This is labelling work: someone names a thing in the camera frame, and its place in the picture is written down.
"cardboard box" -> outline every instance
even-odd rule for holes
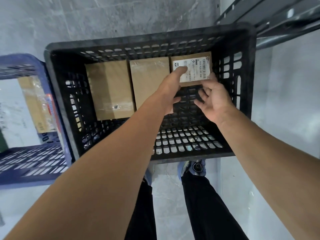
[[[211,52],[203,52],[185,56],[170,57],[170,70],[187,66],[188,70],[180,78],[180,86],[187,87],[201,84],[200,81],[208,79],[212,72]]]
[[[22,88],[27,107],[38,133],[56,131],[46,95],[37,76],[19,77],[18,82]]]
[[[170,74],[169,58],[130,60],[131,77],[137,109]]]
[[[98,120],[134,114],[133,94],[126,60],[85,65]]]

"black pants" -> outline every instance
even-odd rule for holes
[[[195,240],[248,240],[206,177],[186,172],[181,178]],[[142,182],[125,240],[156,240],[152,187]]]

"forearm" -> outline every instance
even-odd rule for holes
[[[266,133],[237,109],[222,112],[217,125],[290,233],[296,239],[318,239],[319,160]]]
[[[6,239],[123,239],[166,103],[159,92],[149,97],[63,173]]]

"foot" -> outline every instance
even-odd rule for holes
[[[145,181],[149,186],[151,186],[152,174],[148,168],[146,169],[146,173],[144,174],[143,181]]]
[[[181,177],[190,172],[193,175],[205,176],[206,175],[206,160],[197,161],[181,161],[178,164],[178,177],[181,181]]]

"person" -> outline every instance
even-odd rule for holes
[[[5,239],[156,239],[150,177],[144,174],[185,72],[179,67],[165,77],[130,119],[57,178]],[[204,102],[194,103],[218,126],[292,236],[319,239],[319,160],[260,129],[234,107],[213,73],[210,78],[199,90]],[[198,161],[179,171],[195,239],[246,239],[204,169]]]

